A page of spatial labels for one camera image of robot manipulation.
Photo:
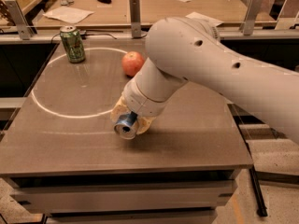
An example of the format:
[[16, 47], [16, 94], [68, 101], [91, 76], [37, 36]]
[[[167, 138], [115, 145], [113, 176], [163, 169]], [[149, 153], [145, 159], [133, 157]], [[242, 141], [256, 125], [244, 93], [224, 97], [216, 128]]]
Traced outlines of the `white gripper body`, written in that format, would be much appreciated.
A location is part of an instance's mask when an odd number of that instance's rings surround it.
[[127, 107], [141, 117], [157, 117], [166, 106], [166, 102], [156, 102], [146, 97], [137, 87], [134, 79], [125, 85], [122, 97]]

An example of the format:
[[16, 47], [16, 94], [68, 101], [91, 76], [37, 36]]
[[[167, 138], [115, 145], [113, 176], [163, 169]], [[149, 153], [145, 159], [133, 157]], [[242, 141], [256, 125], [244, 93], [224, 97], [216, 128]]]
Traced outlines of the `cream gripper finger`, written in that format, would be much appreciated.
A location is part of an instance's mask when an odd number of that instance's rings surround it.
[[115, 125], [122, 125], [128, 129], [132, 125], [130, 115], [131, 111], [129, 110], [127, 103], [122, 96], [114, 105], [110, 113], [110, 118]]
[[137, 118], [138, 129], [136, 134], [145, 133], [149, 128], [151, 123], [155, 121], [155, 117], [141, 117]]

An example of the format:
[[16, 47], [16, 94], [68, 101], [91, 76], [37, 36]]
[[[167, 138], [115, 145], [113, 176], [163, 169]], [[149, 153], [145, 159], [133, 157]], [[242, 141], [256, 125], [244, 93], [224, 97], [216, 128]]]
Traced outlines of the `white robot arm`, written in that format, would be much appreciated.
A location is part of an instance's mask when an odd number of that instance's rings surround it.
[[299, 142], [299, 74], [226, 48], [207, 21], [165, 18], [146, 37], [148, 58], [125, 85], [111, 119], [124, 139], [144, 133], [187, 82], [203, 85]]

